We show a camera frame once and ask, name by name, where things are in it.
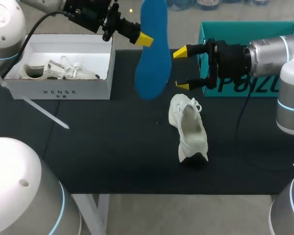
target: open shoe box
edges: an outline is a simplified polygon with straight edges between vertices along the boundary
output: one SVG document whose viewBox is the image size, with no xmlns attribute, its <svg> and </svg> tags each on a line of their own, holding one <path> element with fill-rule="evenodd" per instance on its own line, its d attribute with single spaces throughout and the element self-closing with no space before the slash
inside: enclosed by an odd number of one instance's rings
<svg viewBox="0 0 294 235">
<path fill-rule="evenodd" d="M 71 64 L 81 63 L 100 76 L 94 80 L 20 79 L 24 64 L 41 66 L 49 60 L 60 63 L 66 56 Z M 14 99 L 110 99 L 115 50 L 113 39 L 102 35 L 36 34 L 29 40 L 21 61 L 6 76 Z"/>
</svg>

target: blue shoe insole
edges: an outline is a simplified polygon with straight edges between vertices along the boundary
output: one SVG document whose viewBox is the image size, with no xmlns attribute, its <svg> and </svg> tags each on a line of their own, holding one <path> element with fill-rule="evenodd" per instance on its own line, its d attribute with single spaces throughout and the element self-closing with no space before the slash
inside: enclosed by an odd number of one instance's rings
<svg viewBox="0 0 294 235">
<path fill-rule="evenodd" d="M 144 47 L 135 72 L 135 88 L 140 98 L 153 99 L 161 94 L 171 73 L 168 44 L 166 0 L 144 0 L 141 30 L 152 37 L 151 47 Z"/>
</svg>

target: white sneaker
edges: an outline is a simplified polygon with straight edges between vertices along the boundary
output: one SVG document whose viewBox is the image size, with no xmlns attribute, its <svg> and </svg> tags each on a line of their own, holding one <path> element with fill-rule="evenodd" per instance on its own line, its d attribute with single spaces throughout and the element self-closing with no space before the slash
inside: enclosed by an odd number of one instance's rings
<svg viewBox="0 0 294 235">
<path fill-rule="evenodd" d="M 100 76 L 92 71 L 83 68 L 80 63 L 72 65 L 66 56 L 61 57 L 61 64 L 64 66 L 64 73 L 60 74 L 65 79 L 100 79 Z"/>
<path fill-rule="evenodd" d="M 49 60 L 44 66 L 23 65 L 20 71 L 20 79 L 63 79 L 64 66 Z"/>
<path fill-rule="evenodd" d="M 180 134 L 178 147 L 180 162 L 195 153 L 201 153 L 208 161 L 207 134 L 202 124 L 200 111 L 201 105 L 194 98 L 190 100 L 184 94 L 176 94 L 171 100 L 169 123 L 176 127 Z"/>
<path fill-rule="evenodd" d="M 61 63 L 49 60 L 44 66 L 25 64 L 20 79 L 100 79 L 98 74 L 84 70 L 81 65 L 71 65 L 66 56 L 61 57 Z"/>
</svg>

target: xense logo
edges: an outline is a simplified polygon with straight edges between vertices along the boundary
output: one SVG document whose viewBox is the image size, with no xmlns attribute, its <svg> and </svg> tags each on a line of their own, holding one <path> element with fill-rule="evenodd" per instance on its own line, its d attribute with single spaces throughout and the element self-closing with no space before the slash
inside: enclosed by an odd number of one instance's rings
<svg viewBox="0 0 294 235">
<path fill-rule="evenodd" d="M 251 83 L 251 88 L 250 88 L 251 91 L 254 93 L 267 93 L 268 89 L 264 89 L 264 86 L 270 81 L 271 78 L 272 77 L 266 77 L 265 79 L 261 78 L 261 80 L 263 79 L 263 81 L 260 84 L 257 84 L 259 78 L 253 78 Z M 276 88 L 276 84 L 278 83 L 279 78 L 280 78 L 279 76 L 274 77 L 274 80 L 270 86 L 271 92 L 274 92 L 274 93 L 279 92 L 279 90 Z M 230 84 L 232 82 L 233 82 L 232 79 L 228 79 L 227 81 L 221 80 L 218 87 L 218 92 L 222 92 L 223 86 L 225 84 Z M 249 87 L 248 82 L 245 82 L 244 84 L 241 84 L 240 86 L 238 84 L 235 84 L 234 91 L 244 92 L 248 89 L 248 87 Z"/>
<path fill-rule="evenodd" d="M 50 92 L 50 94 L 76 94 L 76 91 L 43 91 L 44 94 L 49 94 L 48 92 Z"/>
</svg>

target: black table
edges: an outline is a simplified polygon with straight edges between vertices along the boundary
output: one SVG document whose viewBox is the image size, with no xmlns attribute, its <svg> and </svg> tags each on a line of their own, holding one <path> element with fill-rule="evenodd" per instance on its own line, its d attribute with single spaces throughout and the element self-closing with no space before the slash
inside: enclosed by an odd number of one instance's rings
<svg viewBox="0 0 294 235">
<path fill-rule="evenodd" d="M 111 100 L 35 101 L 70 126 L 65 130 L 0 88 L 0 136 L 21 140 L 49 165 L 70 193 L 277 194 L 294 177 L 294 136 L 275 124 L 276 98 L 208 98 L 175 86 L 198 77 L 194 60 L 172 62 L 162 95 L 140 100 L 134 89 L 141 51 L 117 51 Z M 179 163 L 178 131 L 169 125 L 175 94 L 195 97 L 209 143 Z"/>
</svg>

